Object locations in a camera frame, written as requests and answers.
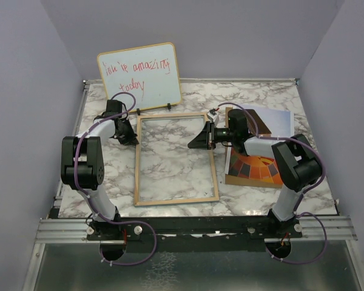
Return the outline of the wooden picture frame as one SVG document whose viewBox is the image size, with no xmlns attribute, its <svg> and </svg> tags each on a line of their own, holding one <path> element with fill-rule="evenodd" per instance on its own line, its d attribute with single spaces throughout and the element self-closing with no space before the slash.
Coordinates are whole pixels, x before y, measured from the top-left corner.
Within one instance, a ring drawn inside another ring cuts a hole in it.
<svg viewBox="0 0 364 291">
<path fill-rule="evenodd" d="M 203 112 L 141 115 L 137 118 L 135 206 L 219 200 L 213 152 L 187 147 L 206 121 Z"/>
</svg>

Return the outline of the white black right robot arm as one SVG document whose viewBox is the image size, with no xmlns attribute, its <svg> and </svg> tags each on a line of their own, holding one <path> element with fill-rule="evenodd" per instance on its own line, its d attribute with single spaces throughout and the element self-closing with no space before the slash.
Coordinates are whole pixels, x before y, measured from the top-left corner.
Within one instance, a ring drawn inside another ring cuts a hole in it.
<svg viewBox="0 0 364 291">
<path fill-rule="evenodd" d="M 287 221 L 295 218 L 295 211 L 304 195 L 325 178 L 321 157 L 302 134 L 289 138 L 261 135 L 257 121 L 247 109 L 231 109 L 227 113 L 228 126 L 217 127 L 217 111 L 208 111 L 209 120 L 187 146 L 190 149 L 212 150 L 221 143 L 229 145 L 240 156 L 274 159 L 283 186 L 277 202 L 269 211 L 273 218 L 267 221 L 266 229 L 271 236 L 282 236 L 288 231 Z"/>
</svg>

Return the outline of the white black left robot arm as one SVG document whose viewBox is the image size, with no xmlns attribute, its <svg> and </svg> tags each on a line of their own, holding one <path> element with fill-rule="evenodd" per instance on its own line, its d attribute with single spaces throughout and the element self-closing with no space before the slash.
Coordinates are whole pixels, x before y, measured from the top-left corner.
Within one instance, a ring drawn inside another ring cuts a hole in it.
<svg viewBox="0 0 364 291">
<path fill-rule="evenodd" d="M 123 146 L 139 144 L 128 119 L 128 108 L 114 99 L 107 101 L 105 111 L 93 120 L 87 130 L 63 138 L 61 181 L 84 198 L 92 211 L 93 220 L 102 222 L 103 235 L 115 239 L 122 231 L 121 218 L 103 186 L 103 144 L 109 139 L 116 139 Z"/>
</svg>

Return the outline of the yellow framed whiteboard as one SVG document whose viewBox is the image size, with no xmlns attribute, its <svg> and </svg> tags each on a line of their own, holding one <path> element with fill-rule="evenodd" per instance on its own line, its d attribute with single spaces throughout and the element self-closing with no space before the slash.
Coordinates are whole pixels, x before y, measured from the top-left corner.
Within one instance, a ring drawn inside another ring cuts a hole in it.
<svg viewBox="0 0 364 291">
<path fill-rule="evenodd" d="M 175 46 L 171 42 L 100 53 L 97 63 L 107 99 L 132 111 L 181 102 Z"/>
</svg>

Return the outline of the aluminium table edge rail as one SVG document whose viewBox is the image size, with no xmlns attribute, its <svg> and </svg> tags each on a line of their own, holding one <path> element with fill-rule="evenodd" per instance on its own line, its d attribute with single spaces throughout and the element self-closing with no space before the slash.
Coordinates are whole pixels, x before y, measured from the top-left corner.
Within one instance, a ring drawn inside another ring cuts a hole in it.
<svg viewBox="0 0 364 291">
<path fill-rule="evenodd" d="M 88 96 L 88 92 L 89 92 L 89 87 L 90 87 L 90 81 L 89 80 L 84 80 L 83 81 L 83 93 L 82 93 L 82 97 L 81 97 L 81 102 L 79 104 L 79 109 L 77 111 L 77 116 L 75 119 L 75 123 L 73 126 L 73 130 L 72 130 L 72 135 L 76 135 L 79 132 L 80 129 L 80 125 L 81 125 L 81 121 L 82 121 L 82 116 L 83 116 L 83 112 L 84 112 L 84 108 L 85 108 L 85 104 L 87 101 L 87 96 Z M 53 204 L 52 204 L 52 209 L 60 209 L 61 208 L 61 204 L 62 204 L 62 200 L 64 198 L 64 184 L 62 183 L 61 180 L 59 180 L 58 183 L 58 187 L 56 190 L 56 194 L 55 197 L 53 199 Z"/>
</svg>

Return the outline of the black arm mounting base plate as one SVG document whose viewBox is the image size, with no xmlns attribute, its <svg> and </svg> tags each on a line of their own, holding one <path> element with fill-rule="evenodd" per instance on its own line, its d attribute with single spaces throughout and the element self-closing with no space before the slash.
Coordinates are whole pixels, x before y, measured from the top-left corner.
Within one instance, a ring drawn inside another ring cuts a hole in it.
<svg viewBox="0 0 364 291">
<path fill-rule="evenodd" d="M 114 225 L 91 222 L 87 240 L 128 247 L 132 252 L 262 252 L 265 242 L 301 238 L 298 219 L 277 222 L 268 216 L 186 216 L 121 218 Z"/>
</svg>

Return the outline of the front aluminium rail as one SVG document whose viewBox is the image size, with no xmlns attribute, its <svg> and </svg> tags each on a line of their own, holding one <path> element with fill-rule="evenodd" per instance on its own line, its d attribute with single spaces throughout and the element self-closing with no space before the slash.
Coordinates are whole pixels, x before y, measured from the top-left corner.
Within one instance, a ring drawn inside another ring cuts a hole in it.
<svg viewBox="0 0 364 291">
<path fill-rule="evenodd" d="M 357 241 L 358 237 L 348 216 L 319 216 L 330 241 Z M 318 241 L 324 238 L 321 224 L 310 216 L 300 218 L 302 237 L 300 241 Z M 84 219 L 42 219 L 36 232 L 37 244 L 89 243 Z"/>
</svg>

